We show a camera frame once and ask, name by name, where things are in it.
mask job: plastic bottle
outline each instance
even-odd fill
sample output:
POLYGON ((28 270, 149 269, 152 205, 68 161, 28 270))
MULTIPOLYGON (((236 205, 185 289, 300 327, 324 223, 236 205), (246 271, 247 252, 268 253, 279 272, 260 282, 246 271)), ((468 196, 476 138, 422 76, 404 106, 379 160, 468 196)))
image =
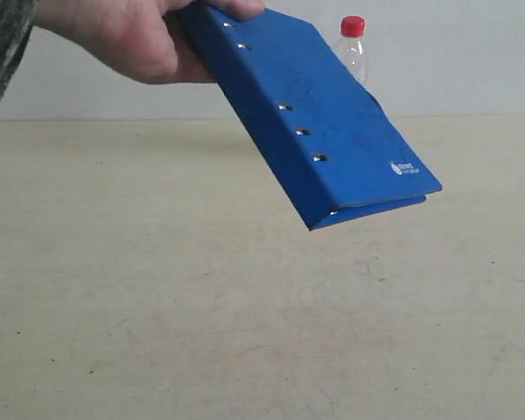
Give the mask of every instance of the plastic bottle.
POLYGON ((333 48, 342 64, 361 85, 368 78, 368 59, 363 42, 365 27, 366 21, 363 17, 345 17, 340 26, 342 38, 333 48))

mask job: red bottle cap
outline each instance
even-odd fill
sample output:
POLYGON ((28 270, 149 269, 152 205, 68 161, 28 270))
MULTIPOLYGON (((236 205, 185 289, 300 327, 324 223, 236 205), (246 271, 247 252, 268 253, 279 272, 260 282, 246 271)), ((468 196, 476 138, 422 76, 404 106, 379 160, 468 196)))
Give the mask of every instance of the red bottle cap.
POLYGON ((359 16, 347 16, 342 19, 342 25, 340 26, 343 37, 347 38, 359 38, 364 34, 364 28, 366 27, 366 21, 363 17, 359 16))

